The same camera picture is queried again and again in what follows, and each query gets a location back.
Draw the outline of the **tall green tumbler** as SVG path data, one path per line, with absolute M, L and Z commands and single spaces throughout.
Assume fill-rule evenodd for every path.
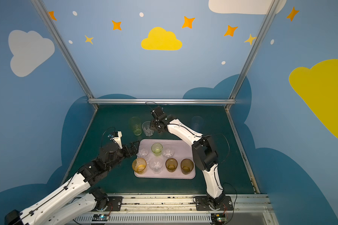
M 129 119 L 130 128 L 135 136 L 142 134 L 141 119 L 139 117 L 131 117 Z

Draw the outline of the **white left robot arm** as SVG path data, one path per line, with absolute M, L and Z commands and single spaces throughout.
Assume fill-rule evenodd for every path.
M 100 149 L 97 158 L 81 166 L 58 189 L 36 204 L 22 210 L 13 210 L 5 216 L 6 225 L 66 224 L 77 216 L 92 211 L 104 211 L 110 205 L 109 197 L 95 185 L 124 159 L 139 151 L 135 141 L 122 147 L 115 141 Z

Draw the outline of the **short yellow amber glass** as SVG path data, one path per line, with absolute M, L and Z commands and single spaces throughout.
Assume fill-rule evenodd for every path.
M 146 171 L 147 162 L 144 158 L 137 158 L 132 163 L 132 169 L 135 173 L 143 174 Z

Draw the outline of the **short brown textured cup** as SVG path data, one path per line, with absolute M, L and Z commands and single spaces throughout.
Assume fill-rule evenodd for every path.
M 168 158 L 165 162 L 165 166 L 168 172 L 174 172 L 177 169 L 178 162 L 174 158 Z

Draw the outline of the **dark brown textured tall cup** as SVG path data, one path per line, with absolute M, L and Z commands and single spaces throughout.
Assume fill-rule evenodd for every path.
M 180 168 L 182 174 L 188 175 L 194 169 L 194 163 L 192 160 L 185 158 L 181 161 Z

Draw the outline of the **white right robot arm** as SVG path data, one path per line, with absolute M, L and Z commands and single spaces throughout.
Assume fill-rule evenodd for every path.
M 211 209 L 217 210 L 223 203 L 225 192 L 220 183 L 218 173 L 218 152 L 211 135 L 198 133 L 173 115 L 167 115 L 163 108 L 157 106 L 151 109 L 153 119 L 150 128 L 158 133 L 169 132 L 192 148 L 194 164 L 203 172 L 206 182 L 208 204 Z

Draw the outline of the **short green glass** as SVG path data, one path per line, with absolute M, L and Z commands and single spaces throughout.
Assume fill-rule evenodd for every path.
M 157 157 L 161 155 L 162 150 L 163 150 L 163 146 L 160 143 L 154 143 L 151 146 L 152 153 Z

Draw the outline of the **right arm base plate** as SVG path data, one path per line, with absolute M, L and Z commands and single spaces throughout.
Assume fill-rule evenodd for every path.
M 234 202 L 230 196 L 225 196 L 223 201 L 215 208 L 211 207 L 207 196 L 195 196 L 193 198 L 197 211 L 233 211 Z

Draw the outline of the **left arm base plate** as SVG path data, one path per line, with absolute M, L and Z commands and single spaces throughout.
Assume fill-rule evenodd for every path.
M 122 205 L 122 196 L 108 196 L 100 199 L 94 208 L 94 211 L 120 211 Z

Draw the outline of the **clear faceted glass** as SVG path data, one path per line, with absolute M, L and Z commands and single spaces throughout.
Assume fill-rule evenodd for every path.
M 154 173 L 160 173 L 163 168 L 163 161 L 160 158 L 152 158 L 149 161 L 149 167 Z
M 148 149 L 140 149 L 137 153 L 138 158 L 143 158 L 144 160 L 148 161 L 150 155 L 149 155 L 149 150 Z
M 175 151 L 171 147 L 166 147 L 163 148 L 161 154 L 165 158 L 172 158 L 175 155 Z
M 154 134 L 154 131 L 151 129 L 151 121 L 146 121 L 142 124 L 142 129 L 143 129 L 143 132 L 144 134 L 147 136 L 147 137 L 150 137 Z

